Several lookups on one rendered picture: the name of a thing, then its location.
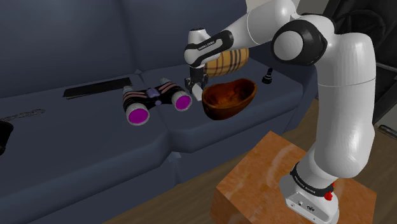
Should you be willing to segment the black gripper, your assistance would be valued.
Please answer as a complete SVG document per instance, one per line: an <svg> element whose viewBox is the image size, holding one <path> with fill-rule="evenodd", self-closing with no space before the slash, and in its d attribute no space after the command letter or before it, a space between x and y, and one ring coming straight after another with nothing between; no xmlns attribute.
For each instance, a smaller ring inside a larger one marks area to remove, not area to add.
<svg viewBox="0 0 397 224"><path fill-rule="evenodd" d="M185 87L187 90L192 90L193 82L201 82L200 87L202 90L208 84L208 77L204 74L204 67L190 68L190 77L185 78Z"/></svg>

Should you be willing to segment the brown wooden bowl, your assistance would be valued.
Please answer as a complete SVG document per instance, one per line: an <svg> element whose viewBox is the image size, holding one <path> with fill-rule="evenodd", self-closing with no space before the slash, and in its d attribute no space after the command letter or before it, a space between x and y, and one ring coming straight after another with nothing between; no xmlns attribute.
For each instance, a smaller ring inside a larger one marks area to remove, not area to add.
<svg viewBox="0 0 397 224"><path fill-rule="evenodd" d="M202 93L204 112L212 120L231 118L251 103L256 91L256 83L246 78L206 87Z"/></svg>

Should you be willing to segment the tan plaid cushion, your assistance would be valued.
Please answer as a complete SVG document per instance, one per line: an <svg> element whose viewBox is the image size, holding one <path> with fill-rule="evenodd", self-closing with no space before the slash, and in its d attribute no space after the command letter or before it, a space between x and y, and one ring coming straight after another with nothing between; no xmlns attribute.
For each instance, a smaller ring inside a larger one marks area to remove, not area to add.
<svg viewBox="0 0 397 224"><path fill-rule="evenodd" d="M222 52L216 59L204 66L204 72L208 77L223 76L239 70L249 59L249 49L232 50Z"/></svg>

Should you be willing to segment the black binoculars with magenta lenses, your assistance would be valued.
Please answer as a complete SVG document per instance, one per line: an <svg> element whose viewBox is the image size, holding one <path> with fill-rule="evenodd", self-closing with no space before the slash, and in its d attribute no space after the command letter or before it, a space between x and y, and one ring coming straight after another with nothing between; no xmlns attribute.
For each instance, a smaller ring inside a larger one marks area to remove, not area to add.
<svg viewBox="0 0 397 224"><path fill-rule="evenodd" d="M144 125L150 119L151 108L171 104L177 111L186 111L193 102L182 87L167 78L162 78L159 86L146 90L124 86L122 100L127 121L135 126Z"/></svg>

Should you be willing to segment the small black bottle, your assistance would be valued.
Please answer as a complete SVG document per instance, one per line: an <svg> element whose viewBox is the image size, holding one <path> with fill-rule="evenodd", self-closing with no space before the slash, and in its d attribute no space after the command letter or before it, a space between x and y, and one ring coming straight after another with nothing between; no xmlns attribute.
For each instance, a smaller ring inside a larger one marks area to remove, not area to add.
<svg viewBox="0 0 397 224"><path fill-rule="evenodd" d="M261 79L261 82L264 84L271 84L272 82L272 68L268 68L266 75Z"/></svg>

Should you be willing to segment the flat black remote control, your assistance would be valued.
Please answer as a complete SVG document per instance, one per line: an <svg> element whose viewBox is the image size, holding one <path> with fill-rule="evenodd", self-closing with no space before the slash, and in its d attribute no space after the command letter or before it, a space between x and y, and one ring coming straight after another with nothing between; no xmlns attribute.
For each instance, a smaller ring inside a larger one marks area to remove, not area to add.
<svg viewBox="0 0 397 224"><path fill-rule="evenodd" d="M131 86L131 84L132 83L130 78L120 78L116 80L104 81L80 87L68 88L64 91L63 97L65 97L66 99L74 99L86 95L93 95L122 89L125 86Z"/></svg>

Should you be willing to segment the orange wooden robot stand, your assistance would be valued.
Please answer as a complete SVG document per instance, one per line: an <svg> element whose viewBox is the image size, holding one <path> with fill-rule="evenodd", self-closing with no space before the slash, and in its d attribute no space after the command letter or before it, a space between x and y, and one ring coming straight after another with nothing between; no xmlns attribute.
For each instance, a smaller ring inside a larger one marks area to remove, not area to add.
<svg viewBox="0 0 397 224"><path fill-rule="evenodd" d="M305 151L269 132L216 186L211 218L216 224L313 224L285 205L280 178ZM353 179L336 180L337 224L373 224L376 193Z"/></svg>

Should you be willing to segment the dark blue sofa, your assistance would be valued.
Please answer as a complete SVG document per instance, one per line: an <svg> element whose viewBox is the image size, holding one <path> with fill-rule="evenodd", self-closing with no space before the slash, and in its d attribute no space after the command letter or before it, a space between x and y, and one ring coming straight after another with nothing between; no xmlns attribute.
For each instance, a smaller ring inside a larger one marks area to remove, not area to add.
<svg viewBox="0 0 397 224"><path fill-rule="evenodd" d="M210 84L248 78L258 91L221 121L199 101L153 108L128 123L122 90L75 99L68 88L130 78L179 85L190 29L216 34L245 0L0 0L0 119L13 125L0 156L0 224L101 224L252 149L302 120L317 92L314 67L278 63L269 44ZM271 84L261 79L272 68Z"/></svg>

